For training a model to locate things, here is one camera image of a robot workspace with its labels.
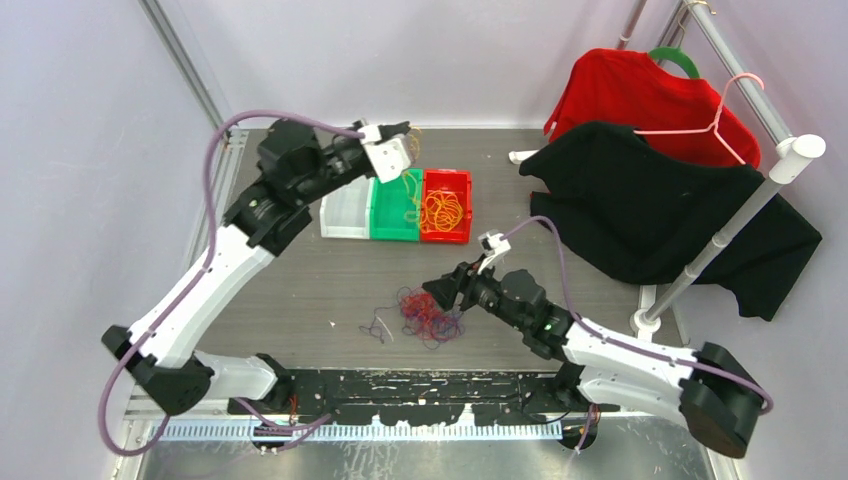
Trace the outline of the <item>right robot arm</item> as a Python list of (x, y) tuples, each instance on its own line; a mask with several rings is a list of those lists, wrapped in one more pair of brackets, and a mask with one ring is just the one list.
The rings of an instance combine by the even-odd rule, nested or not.
[(560, 361), (553, 390), (567, 410), (612, 405), (652, 414), (710, 450), (742, 458), (773, 407), (726, 348), (669, 347), (606, 329), (550, 301), (525, 269), (497, 279), (490, 268), (462, 262), (422, 288), (443, 310), (482, 308), (519, 331), (534, 354)]

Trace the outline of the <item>red plastic bin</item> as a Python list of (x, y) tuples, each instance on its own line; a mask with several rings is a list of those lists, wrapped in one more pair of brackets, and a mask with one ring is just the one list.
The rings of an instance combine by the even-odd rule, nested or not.
[(420, 204), (420, 240), (425, 243), (467, 244), (472, 218), (471, 173), (426, 169)]

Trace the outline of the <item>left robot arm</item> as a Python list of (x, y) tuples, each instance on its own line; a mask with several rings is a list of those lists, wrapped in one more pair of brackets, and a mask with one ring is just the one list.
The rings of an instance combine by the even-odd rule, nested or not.
[(291, 374), (268, 354), (213, 355), (197, 345), (235, 295), (311, 223), (311, 205), (357, 179), (387, 183), (413, 163), (409, 122), (355, 122), (322, 144), (315, 127), (279, 119), (257, 147), (258, 178), (227, 209), (202, 258), (162, 301), (102, 342), (168, 416), (203, 400), (243, 399), (277, 413)]

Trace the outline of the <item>green plastic bin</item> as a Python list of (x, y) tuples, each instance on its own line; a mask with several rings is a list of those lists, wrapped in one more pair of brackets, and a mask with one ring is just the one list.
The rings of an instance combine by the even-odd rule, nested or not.
[(418, 242), (423, 170), (406, 170), (388, 183), (375, 180), (371, 198), (370, 238)]

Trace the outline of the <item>white plastic bin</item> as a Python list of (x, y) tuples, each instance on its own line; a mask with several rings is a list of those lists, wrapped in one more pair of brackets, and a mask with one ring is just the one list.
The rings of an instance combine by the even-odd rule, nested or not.
[(370, 238), (374, 183), (374, 179), (358, 178), (321, 200), (319, 222), (323, 238)]

